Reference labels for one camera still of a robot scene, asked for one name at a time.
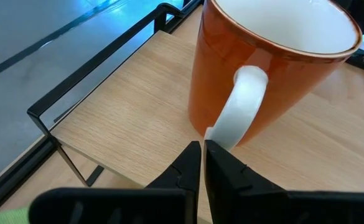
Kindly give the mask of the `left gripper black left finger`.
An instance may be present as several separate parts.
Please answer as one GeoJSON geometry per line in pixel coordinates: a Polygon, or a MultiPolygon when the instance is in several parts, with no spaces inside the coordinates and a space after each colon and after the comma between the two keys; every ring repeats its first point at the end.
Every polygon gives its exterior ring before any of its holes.
{"type": "Polygon", "coordinates": [[[196,223],[201,147],[192,141],[143,189],[57,188],[30,205],[30,224],[196,223]]]}

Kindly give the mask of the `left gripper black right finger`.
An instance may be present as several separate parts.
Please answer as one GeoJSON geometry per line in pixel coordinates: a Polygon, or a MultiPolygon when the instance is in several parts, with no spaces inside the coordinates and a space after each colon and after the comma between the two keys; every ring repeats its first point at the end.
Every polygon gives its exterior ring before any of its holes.
{"type": "Polygon", "coordinates": [[[286,190],[211,140],[205,185],[214,223],[364,224],[363,192],[286,190]]]}

